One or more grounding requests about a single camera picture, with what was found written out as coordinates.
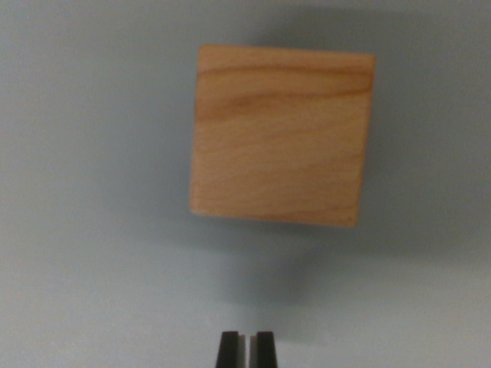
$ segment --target gray surface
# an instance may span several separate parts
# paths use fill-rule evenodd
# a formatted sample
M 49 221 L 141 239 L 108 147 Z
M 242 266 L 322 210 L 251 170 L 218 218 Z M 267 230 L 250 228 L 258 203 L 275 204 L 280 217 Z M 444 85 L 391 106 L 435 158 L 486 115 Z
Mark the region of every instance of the gray surface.
M 491 8 L 416 3 L 3 2 L 0 366 L 491 366 Z M 356 229 L 189 213 L 205 42 L 377 55 Z

